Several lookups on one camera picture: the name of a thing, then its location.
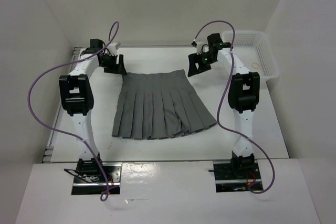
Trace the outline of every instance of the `garment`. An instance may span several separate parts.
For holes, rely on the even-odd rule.
[[[128,73],[123,77],[112,136],[162,139],[199,132],[216,123],[184,70]]]

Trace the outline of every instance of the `plastic basket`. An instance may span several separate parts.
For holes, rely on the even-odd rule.
[[[232,31],[222,33],[224,42],[232,41]],[[236,31],[234,52],[251,71],[257,71],[261,80],[279,76],[279,69],[270,48],[268,38],[261,31]]]

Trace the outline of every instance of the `gray skirt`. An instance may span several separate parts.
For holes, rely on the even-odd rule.
[[[168,138],[199,132],[216,123],[184,70],[128,73],[123,77],[112,136]]]

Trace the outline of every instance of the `white floor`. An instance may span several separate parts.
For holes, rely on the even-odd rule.
[[[266,160],[258,162],[264,186]],[[72,196],[75,164],[35,164],[16,224],[65,223],[255,223],[318,224],[314,204],[296,159],[273,160],[276,180],[263,195],[216,193],[212,162],[124,163],[121,193]]]
[[[121,48],[128,72],[157,73],[184,69],[188,72],[188,55],[194,48]],[[244,49],[235,49],[242,61]],[[215,117],[219,100],[227,82],[228,73],[219,63],[212,70],[189,78],[210,113]],[[94,95],[92,127],[94,139],[104,161],[183,161],[230,159],[236,135],[215,126],[195,135],[167,140],[123,140],[112,137],[114,115],[122,79],[115,74],[103,73],[98,68],[90,79]],[[222,123],[234,127],[232,109],[227,102],[221,113]],[[74,132],[70,117],[61,111],[57,127]],[[282,133],[266,84],[262,83],[260,102],[253,122],[254,140],[265,149],[271,158],[288,158]],[[51,162],[76,162],[78,146],[73,137],[55,133]],[[264,158],[255,148],[256,158]]]

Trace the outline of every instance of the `white wall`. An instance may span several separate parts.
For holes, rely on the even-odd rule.
[[[32,164],[40,162],[49,131],[29,114],[27,91],[43,70],[70,60],[71,48],[44,0],[0,0],[0,223],[14,223]],[[33,106],[52,123],[58,76],[37,85]]]
[[[278,0],[47,0],[72,44],[107,39],[119,20],[123,45],[189,45],[197,30],[214,19],[237,29],[264,30]],[[227,26],[204,32],[221,32]]]
[[[271,97],[322,223],[336,219],[335,14],[336,0],[281,0],[266,29],[280,69]]]

